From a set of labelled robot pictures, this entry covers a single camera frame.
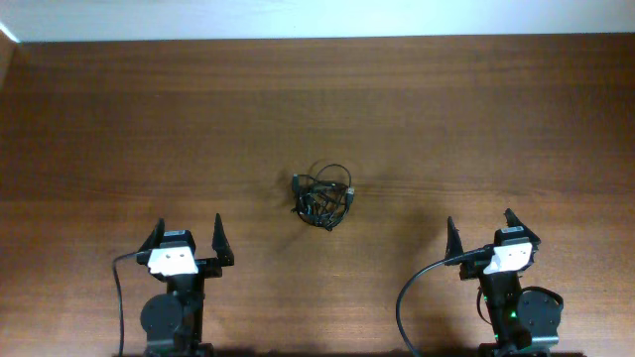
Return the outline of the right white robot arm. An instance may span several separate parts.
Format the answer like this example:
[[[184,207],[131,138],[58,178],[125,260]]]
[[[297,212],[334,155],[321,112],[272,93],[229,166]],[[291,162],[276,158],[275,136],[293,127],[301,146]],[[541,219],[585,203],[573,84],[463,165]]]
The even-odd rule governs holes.
[[[495,231],[494,241],[471,251],[463,249],[449,218],[445,263],[459,266],[463,281],[479,281],[477,301],[486,305],[495,338],[479,345],[479,356],[549,356],[560,341],[564,299],[541,287],[521,286],[521,274],[535,263],[541,239],[511,209],[504,216],[506,226]]]

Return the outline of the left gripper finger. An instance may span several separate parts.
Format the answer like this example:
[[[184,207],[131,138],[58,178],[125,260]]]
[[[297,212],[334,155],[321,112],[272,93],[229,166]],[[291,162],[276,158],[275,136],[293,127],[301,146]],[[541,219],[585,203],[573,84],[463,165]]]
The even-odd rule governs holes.
[[[234,254],[224,232],[222,219],[219,213],[215,215],[214,219],[212,250],[216,253],[216,258],[218,259],[221,267],[234,265]]]
[[[163,241],[165,235],[165,220],[160,218],[155,225],[153,231],[139,248],[139,252],[151,251],[158,247]]]

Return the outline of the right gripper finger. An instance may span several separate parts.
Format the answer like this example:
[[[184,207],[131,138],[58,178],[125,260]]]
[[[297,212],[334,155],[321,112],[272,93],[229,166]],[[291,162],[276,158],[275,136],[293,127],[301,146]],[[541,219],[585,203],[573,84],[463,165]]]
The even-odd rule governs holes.
[[[446,245],[444,260],[446,266],[458,265],[457,259],[464,254],[459,231],[453,219],[449,216],[446,220]]]
[[[521,227],[523,229],[523,232],[530,239],[530,242],[532,244],[540,244],[541,243],[541,239],[539,238],[539,236],[537,234],[535,234],[527,225],[525,225],[518,218],[518,216],[514,213],[514,211],[511,208],[507,208],[504,211],[504,216],[506,218],[506,224],[507,224],[507,228],[508,229]]]

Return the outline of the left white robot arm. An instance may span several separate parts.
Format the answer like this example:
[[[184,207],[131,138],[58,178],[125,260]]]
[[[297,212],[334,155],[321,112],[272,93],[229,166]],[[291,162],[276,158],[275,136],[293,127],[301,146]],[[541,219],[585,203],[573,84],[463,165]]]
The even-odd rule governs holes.
[[[151,297],[140,313],[146,332],[146,356],[212,357],[213,345],[202,341],[204,283],[222,276],[234,265],[234,254],[221,217],[214,217],[211,248],[215,255],[198,258],[188,230],[168,231],[160,219],[138,251],[136,261],[166,285]]]

